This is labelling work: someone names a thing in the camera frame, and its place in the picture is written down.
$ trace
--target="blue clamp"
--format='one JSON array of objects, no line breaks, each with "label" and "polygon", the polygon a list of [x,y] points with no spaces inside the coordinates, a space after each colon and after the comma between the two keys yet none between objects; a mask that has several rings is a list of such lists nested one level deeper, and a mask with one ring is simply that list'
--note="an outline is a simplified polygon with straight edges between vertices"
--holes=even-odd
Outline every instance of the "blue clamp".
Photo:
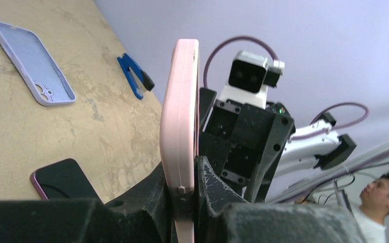
[{"label": "blue clamp", "polygon": [[[128,54],[124,53],[122,57],[117,57],[117,61],[119,62],[120,67],[122,67],[123,73],[126,76],[133,94],[136,98],[142,100],[142,98],[144,98],[144,93],[139,86],[142,85],[143,88],[151,91],[154,88],[153,81]],[[135,80],[132,73],[136,75],[140,82]]]}]

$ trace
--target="camera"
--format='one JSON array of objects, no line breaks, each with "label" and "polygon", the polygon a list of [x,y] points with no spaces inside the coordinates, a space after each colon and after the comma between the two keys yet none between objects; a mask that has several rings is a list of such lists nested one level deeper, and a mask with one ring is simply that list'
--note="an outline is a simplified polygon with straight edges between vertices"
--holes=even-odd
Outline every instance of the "camera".
[{"label": "camera", "polygon": [[266,108],[267,87],[276,87],[284,71],[284,63],[247,51],[239,51],[230,69],[228,82],[223,88],[220,100],[233,100]]}]

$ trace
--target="man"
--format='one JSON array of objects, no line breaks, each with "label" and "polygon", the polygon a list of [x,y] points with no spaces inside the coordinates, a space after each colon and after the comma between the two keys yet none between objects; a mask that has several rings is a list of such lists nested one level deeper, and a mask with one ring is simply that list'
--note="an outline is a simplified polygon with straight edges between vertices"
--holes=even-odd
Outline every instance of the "man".
[{"label": "man", "polygon": [[354,217],[367,243],[386,243],[385,218],[389,215],[389,173],[368,184],[360,193],[362,204],[353,207]]}]

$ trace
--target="t-shirt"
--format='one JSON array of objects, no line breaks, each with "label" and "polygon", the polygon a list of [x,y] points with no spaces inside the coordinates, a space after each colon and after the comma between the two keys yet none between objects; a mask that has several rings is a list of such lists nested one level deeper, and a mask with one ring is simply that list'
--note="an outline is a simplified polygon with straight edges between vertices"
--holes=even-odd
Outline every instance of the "t-shirt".
[{"label": "t-shirt", "polygon": [[352,206],[352,211],[367,243],[386,243],[384,225],[367,217],[357,206]]}]

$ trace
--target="phone case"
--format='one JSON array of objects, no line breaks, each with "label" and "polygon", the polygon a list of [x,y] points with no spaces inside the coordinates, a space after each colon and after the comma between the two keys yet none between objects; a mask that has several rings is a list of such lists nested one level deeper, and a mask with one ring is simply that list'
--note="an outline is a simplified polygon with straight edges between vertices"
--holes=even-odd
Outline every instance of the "phone case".
[{"label": "phone case", "polygon": [[194,242],[191,217],[199,144],[199,41],[178,40],[160,121],[160,155],[179,242]]},{"label": "phone case", "polygon": [[0,45],[39,104],[66,105],[76,100],[62,71],[36,34],[0,22]]}]

